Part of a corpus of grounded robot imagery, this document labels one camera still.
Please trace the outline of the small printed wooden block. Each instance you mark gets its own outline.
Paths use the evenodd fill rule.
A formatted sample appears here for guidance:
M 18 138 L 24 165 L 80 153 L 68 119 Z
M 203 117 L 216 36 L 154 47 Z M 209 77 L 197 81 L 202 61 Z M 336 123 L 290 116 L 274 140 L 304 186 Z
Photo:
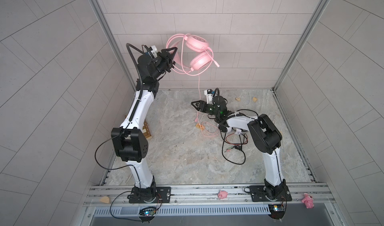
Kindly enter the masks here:
M 205 130 L 205 127 L 204 127 L 204 125 L 202 125 L 202 124 L 199 124 L 199 123 L 198 123 L 198 124 L 196 125 L 196 127 L 197 127 L 198 129 L 202 130 L 202 131 Z

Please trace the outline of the left circuit board with led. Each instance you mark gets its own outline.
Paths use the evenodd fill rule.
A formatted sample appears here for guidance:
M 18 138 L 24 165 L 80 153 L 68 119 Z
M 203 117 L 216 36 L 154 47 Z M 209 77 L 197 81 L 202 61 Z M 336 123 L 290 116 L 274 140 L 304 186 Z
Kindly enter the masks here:
M 155 217 L 156 213 L 157 213 L 156 207 L 146 207 L 146 208 L 140 209 L 139 218 L 143 222 L 149 222 Z

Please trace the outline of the beige wooden piece on rail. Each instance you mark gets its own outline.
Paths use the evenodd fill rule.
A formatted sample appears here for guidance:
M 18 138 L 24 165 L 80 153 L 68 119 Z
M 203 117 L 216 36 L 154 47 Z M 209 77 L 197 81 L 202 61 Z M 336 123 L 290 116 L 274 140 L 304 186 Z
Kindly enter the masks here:
M 111 199 L 108 196 L 104 196 L 104 197 L 100 198 L 100 202 L 104 203 L 104 204 L 110 204 L 111 203 Z

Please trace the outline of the pink headphones with cable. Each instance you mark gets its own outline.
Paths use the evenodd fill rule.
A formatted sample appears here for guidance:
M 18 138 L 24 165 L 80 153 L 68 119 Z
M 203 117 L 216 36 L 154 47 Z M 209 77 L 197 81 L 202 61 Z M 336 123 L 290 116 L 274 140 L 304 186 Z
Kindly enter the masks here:
M 166 44 L 166 48 L 172 47 L 177 48 L 174 61 L 178 66 L 173 68 L 173 71 L 177 74 L 199 77 L 209 69 L 212 63 L 217 67 L 220 66 L 214 59 L 214 52 L 210 48 L 208 41 L 197 35 L 175 34 L 168 39 Z M 183 64 L 184 47 L 198 54 L 188 66 Z

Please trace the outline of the pink pig toy right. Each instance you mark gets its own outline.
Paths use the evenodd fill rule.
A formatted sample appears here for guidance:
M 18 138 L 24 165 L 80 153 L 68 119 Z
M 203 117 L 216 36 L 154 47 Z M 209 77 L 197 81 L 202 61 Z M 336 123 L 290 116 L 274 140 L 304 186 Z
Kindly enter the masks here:
M 301 202 L 306 206 L 307 209 L 312 209 L 315 206 L 313 197 L 308 193 L 304 193 L 304 198 L 301 200 Z

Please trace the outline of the pink pig toy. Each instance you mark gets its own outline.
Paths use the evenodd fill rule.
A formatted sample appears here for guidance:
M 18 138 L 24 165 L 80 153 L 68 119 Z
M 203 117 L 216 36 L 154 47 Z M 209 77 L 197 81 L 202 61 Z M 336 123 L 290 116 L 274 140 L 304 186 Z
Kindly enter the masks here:
M 227 191 L 219 190 L 218 198 L 220 200 L 226 199 L 227 197 L 228 197 L 228 192 Z
M 306 206 L 307 209 L 312 209 L 315 206 L 313 197 L 308 193 L 304 193 L 304 198 L 301 200 L 301 202 Z

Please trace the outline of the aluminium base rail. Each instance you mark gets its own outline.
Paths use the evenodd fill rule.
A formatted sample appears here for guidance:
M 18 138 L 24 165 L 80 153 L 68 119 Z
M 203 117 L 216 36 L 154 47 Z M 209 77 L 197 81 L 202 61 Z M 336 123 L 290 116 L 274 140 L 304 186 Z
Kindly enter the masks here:
M 130 203 L 128 196 L 132 186 L 94 186 L 91 187 L 83 204 L 82 213 L 77 219 L 77 225 L 89 226 L 94 218 L 104 217 L 113 219 L 139 218 L 140 209 L 156 207 L 156 217 L 183 216 L 253 216 L 270 215 L 268 205 L 283 205 L 286 208 L 285 217 L 294 210 L 300 215 L 309 216 L 319 210 L 334 226 L 344 226 L 346 221 L 334 199 L 329 186 L 325 183 L 288 183 L 292 200 L 257 201 L 245 192 L 250 186 L 258 188 L 263 184 L 219 184 L 219 185 L 164 185 L 157 187 L 158 199 L 152 203 Z M 220 200 L 219 190 L 227 191 L 228 197 Z M 307 209 L 301 202 L 304 193 L 314 199 L 314 208 Z M 100 202 L 100 198 L 108 196 L 110 204 Z

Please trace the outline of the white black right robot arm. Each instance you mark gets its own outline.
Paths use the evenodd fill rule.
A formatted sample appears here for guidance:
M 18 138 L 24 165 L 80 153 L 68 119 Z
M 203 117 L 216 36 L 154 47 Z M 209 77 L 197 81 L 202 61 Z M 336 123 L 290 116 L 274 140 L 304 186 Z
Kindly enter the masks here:
M 258 188 L 250 186 L 246 193 L 251 194 L 253 201 L 281 201 L 292 200 L 290 190 L 283 176 L 280 160 L 282 134 L 266 114 L 247 116 L 242 110 L 227 109 L 227 100 L 220 95 L 220 90 L 205 91 L 206 101 L 191 102 L 199 112 L 214 117 L 221 133 L 236 132 L 244 135 L 250 133 L 256 148 L 263 154 L 265 165 L 265 186 Z

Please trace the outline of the wooden folding chess board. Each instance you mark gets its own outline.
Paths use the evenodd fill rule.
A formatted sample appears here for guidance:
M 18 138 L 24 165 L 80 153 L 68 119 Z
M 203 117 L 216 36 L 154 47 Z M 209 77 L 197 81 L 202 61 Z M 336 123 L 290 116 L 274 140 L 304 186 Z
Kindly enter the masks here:
M 139 126 L 142 126 L 141 132 L 144 134 L 146 139 L 149 140 L 152 138 L 152 135 L 146 120 L 144 120 L 142 123 L 140 123 L 138 120 L 135 120 L 135 119 L 133 119 L 132 121 L 129 121 L 129 116 L 126 115 L 125 120 L 122 122 L 120 126 L 123 127 L 124 129 L 133 129 L 135 127 L 139 128 Z

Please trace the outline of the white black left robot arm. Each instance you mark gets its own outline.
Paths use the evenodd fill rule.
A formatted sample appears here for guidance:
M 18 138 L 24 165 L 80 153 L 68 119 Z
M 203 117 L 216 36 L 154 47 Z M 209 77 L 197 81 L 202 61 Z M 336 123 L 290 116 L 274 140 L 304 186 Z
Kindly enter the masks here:
M 118 128 L 112 129 L 110 140 L 116 156 L 126 163 L 135 179 L 128 196 L 129 202 L 152 203 L 159 196 L 155 177 L 146 160 L 149 142 L 143 133 L 143 127 L 159 90 L 159 81 L 174 68 L 178 49 L 171 47 L 156 52 L 146 45 L 139 49 L 130 43 L 126 47 L 138 73 L 136 93 L 125 120 Z

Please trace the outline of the pink pig toy centre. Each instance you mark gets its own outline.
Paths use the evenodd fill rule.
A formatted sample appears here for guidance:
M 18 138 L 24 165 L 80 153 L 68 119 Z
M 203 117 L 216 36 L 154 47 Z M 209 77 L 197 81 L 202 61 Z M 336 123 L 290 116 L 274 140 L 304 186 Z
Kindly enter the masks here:
M 228 192 L 227 191 L 219 190 L 218 198 L 220 200 L 226 199 L 227 197 L 228 197 Z

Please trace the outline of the circuit board with led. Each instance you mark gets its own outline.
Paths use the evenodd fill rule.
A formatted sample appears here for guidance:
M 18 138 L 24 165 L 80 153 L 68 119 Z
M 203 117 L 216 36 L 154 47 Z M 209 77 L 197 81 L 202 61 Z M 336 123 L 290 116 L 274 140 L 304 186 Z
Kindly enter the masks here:
M 155 217 L 156 213 L 157 213 L 156 207 L 146 207 L 146 208 L 140 209 L 139 218 L 143 222 L 149 222 Z
M 283 205 L 268 205 L 270 217 L 274 220 L 282 220 L 286 213 L 286 208 Z

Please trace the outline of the right circuit board with led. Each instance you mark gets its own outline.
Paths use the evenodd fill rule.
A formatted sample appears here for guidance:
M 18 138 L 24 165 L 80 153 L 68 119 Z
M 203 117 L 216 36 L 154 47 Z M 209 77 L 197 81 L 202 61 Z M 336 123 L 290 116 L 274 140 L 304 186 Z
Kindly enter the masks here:
M 283 205 L 268 205 L 270 217 L 274 220 L 282 220 L 286 213 L 286 208 Z

